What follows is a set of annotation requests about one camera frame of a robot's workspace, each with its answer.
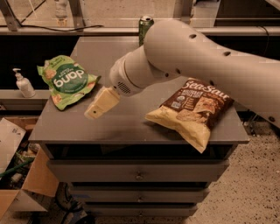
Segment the can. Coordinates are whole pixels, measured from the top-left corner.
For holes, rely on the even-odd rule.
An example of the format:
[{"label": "can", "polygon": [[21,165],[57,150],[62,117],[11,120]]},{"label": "can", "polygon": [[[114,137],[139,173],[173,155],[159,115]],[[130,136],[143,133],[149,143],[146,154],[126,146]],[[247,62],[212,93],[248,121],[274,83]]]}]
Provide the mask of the can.
[{"label": "can", "polygon": [[144,38],[147,31],[153,26],[154,20],[150,16],[142,16],[139,20],[139,46],[142,46],[144,43]]}]

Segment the chip bag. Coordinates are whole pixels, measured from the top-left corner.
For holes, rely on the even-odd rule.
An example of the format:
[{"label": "chip bag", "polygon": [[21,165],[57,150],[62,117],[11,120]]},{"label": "chip bag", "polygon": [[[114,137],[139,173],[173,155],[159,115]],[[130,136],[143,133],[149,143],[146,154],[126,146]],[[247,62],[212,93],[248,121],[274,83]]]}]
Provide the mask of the chip bag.
[{"label": "chip bag", "polygon": [[233,102],[217,88],[190,78],[160,108],[148,113],[145,119],[176,130],[202,153],[207,147],[212,128]]},{"label": "chip bag", "polygon": [[89,93],[100,79],[65,55],[45,60],[45,65],[37,66],[37,69],[50,88],[53,103],[60,110]]}]

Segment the drawer knob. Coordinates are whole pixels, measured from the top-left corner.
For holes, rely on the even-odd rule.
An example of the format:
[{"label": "drawer knob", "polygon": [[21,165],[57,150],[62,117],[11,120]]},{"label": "drawer knob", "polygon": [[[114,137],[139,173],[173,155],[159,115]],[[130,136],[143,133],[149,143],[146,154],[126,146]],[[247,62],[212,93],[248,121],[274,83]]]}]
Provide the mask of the drawer knob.
[{"label": "drawer knob", "polygon": [[142,174],[139,172],[136,176],[135,176],[136,180],[143,180],[144,177],[142,176]]},{"label": "drawer knob", "polygon": [[142,202],[144,202],[144,200],[143,200],[143,198],[140,196],[140,197],[138,198],[137,202],[138,202],[138,203],[142,203]]}]

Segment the floor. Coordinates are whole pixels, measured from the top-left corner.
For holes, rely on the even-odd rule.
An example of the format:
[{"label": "floor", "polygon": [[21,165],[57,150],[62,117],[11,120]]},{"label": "floor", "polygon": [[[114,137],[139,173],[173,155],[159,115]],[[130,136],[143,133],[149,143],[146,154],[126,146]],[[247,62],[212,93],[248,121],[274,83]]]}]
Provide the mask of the floor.
[{"label": "floor", "polygon": [[[97,224],[279,224],[280,223],[280,138],[266,122],[255,124],[255,136],[239,145],[230,166],[209,188],[193,217],[102,217]],[[40,224],[57,224],[65,212],[53,203],[49,213],[40,213]],[[70,213],[65,224],[85,216]],[[30,213],[5,214],[1,224],[27,224]]]}]

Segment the bottle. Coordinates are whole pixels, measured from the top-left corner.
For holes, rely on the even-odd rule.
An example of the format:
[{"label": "bottle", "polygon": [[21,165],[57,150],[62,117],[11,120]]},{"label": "bottle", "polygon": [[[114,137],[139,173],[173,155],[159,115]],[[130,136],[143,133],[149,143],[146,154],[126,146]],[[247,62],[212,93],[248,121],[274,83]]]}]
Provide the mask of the bottle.
[{"label": "bottle", "polygon": [[29,80],[26,79],[24,76],[22,76],[21,73],[18,72],[18,71],[20,71],[20,68],[14,68],[14,69],[12,69],[12,71],[14,71],[16,73],[17,87],[19,88],[19,90],[21,91],[23,96],[25,98],[33,97],[35,95],[35,90],[34,90],[32,84],[29,82]]}]

